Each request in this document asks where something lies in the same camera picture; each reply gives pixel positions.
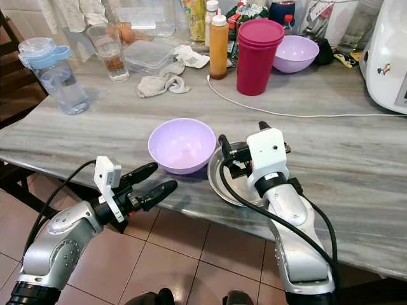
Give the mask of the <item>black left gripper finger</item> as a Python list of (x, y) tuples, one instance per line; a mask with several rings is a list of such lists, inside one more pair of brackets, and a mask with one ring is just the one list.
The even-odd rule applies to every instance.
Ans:
[(157, 206), (158, 203), (168, 198), (177, 187), (178, 183), (175, 180), (165, 181), (160, 185), (155, 186), (153, 189), (146, 192), (145, 195), (142, 195), (141, 209), (145, 212), (150, 211), (153, 207)]
[(122, 186), (128, 187), (143, 182), (148, 179), (159, 168), (155, 162), (150, 162), (147, 165), (142, 165), (134, 169), (128, 174), (122, 175)]

